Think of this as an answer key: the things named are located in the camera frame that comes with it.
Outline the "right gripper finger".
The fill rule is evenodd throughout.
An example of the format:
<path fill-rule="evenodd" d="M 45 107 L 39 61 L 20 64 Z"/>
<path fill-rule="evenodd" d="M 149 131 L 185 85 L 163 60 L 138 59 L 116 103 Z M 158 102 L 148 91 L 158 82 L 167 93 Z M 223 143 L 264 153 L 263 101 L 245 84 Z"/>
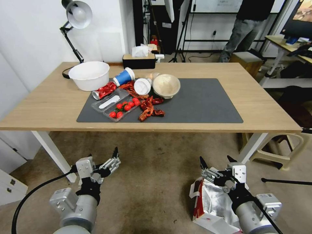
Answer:
<path fill-rule="evenodd" d="M 210 182 L 214 182 L 216 179 L 219 179 L 221 177 L 221 175 L 216 170 L 213 170 L 212 167 L 208 168 L 208 165 L 206 164 L 202 156 L 200 156 L 199 159 L 200 159 L 201 175 L 203 178 L 205 178 Z"/>
<path fill-rule="evenodd" d="M 238 165 L 237 164 L 238 162 L 229 155 L 227 155 L 227 159 L 228 159 L 227 170 L 234 170 L 234 168 Z"/>

